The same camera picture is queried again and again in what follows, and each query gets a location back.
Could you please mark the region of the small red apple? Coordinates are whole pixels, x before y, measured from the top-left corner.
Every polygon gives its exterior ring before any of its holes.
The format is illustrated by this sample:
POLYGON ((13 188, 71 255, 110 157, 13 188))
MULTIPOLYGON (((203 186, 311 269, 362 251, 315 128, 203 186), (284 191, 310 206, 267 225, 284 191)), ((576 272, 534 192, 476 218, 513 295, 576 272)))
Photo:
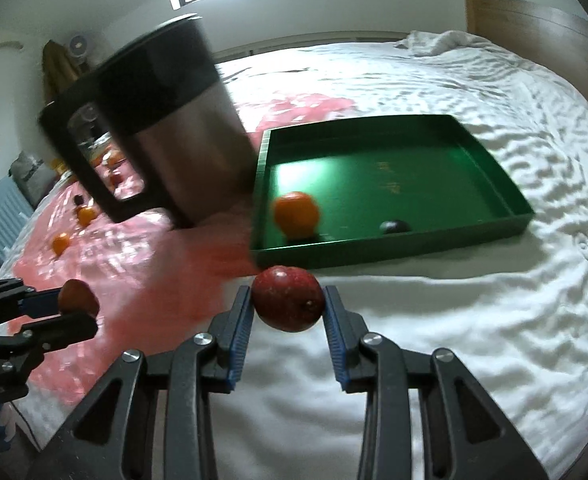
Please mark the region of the small red apple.
POLYGON ((84 312, 93 318, 100 313, 100 303, 93 290, 81 280, 68 280, 62 285, 57 307, 60 313, 84 312))

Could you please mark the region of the small orange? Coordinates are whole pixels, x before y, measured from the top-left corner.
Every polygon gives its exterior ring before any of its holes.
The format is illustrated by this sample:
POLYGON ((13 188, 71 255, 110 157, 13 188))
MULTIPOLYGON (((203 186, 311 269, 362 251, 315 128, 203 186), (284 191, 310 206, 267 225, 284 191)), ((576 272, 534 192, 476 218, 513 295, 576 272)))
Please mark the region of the small orange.
POLYGON ((77 221, 81 228, 87 228, 97 217, 96 211, 90 206, 80 206, 76 210, 77 221))
POLYGON ((52 252, 56 257, 61 256, 69 248, 71 244, 71 237, 67 232, 60 232, 56 234, 51 240, 52 252))

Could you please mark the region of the pink plastic sheet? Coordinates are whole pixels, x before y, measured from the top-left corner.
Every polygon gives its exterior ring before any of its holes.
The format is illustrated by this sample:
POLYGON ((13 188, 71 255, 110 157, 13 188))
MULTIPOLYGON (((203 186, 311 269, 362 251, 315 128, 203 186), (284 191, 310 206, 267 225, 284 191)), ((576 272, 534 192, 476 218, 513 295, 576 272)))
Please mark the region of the pink plastic sheet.
POLYGON ((85 194, 76 179, 57 183, 24 228, 12 266, 13 276, 39 290, 85 281, 100 303, 96 336, 48 354, 30 375, 31 388, 68 405, 124 350, 155 354, 179 346, 222 311, 225 284, 257 271, 249 202, 193 229, 175 229, 160 209, 122 223, 97 211, 81 228, 73 199, 85 194), (51 240, 60 232, 71 244, 56 257, 51 240))

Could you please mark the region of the white bed sheet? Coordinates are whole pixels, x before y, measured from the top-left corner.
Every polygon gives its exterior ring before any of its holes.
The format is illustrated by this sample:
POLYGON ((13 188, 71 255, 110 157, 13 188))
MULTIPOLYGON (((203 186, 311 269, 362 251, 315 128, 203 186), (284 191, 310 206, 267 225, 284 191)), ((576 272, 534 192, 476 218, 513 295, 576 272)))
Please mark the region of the white bed sheet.
MULTIPOLYGON (((460 30, 259 54, 220 72, 251 130, 449 114, 507 171, 535 211, 524 235, 320 278, 399 346, 454 350, 560 478, 588 443, 586 99, 544 66, 460 30)), ((30 386, 15 406, 45 444, 76 404, 30 386)))

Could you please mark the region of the dark plum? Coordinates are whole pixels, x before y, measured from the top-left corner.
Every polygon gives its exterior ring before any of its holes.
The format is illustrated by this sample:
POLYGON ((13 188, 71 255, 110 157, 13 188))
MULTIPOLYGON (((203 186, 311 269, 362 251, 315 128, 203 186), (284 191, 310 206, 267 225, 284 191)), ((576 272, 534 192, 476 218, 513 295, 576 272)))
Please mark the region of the dark plum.
POLYGON ((408 222, 402 220, 386 220, 379 225, 379 230, 383 234, 400 234, 412 231, 408 222))

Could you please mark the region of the black steel trash bin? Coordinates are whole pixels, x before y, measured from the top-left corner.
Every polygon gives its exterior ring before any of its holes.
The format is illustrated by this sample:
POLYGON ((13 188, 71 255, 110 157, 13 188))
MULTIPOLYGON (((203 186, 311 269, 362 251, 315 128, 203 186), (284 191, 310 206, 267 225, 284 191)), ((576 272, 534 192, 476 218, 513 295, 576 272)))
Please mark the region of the black steel trash bin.
POLYGON ((190 228, 254 191, 257 151, 196 14, 161 24, 80 77, 44 107, 40 125, 115 222, 163 208, 176 226, 190 228), (143 180, 140 193, 116 197, 73 139, 70 119, 88 104, 143 180))

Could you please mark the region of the green tray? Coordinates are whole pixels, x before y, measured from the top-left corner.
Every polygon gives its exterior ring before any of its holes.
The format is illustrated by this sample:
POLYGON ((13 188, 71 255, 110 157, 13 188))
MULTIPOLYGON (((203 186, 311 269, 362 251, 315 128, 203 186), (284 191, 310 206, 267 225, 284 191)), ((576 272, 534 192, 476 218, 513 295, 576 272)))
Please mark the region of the green tray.
POLYGON ((266 131, 251 229, 259 268, 354 266, 521 235, 535 211, 495 157, 449 115, 387 115, 266 131), (314 237, 291 242, 272 204, 289 192, 320 208, 314 237), (402 220, 412 231, 383 234, 402 220))

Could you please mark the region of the large orange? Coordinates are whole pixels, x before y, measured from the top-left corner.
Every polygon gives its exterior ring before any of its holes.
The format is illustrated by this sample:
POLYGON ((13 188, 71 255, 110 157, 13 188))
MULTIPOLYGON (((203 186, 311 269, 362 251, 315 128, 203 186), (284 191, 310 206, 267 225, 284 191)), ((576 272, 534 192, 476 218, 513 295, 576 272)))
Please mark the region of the large orange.
POLYGON ((304 192, 290 192, 273 200, 274 223, 289 239, 314 236, 320 222, 320 209, 315 199, 304 192))

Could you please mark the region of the wooden headboard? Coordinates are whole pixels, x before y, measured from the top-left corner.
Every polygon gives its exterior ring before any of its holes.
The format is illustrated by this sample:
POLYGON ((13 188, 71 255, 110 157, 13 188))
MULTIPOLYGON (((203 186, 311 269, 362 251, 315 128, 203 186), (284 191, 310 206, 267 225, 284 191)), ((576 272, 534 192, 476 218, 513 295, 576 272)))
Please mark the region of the wooden headboard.
POLYGON ((465 0, 473 35, 547 67, 588 101, 588 21, 525 0, 465 0))

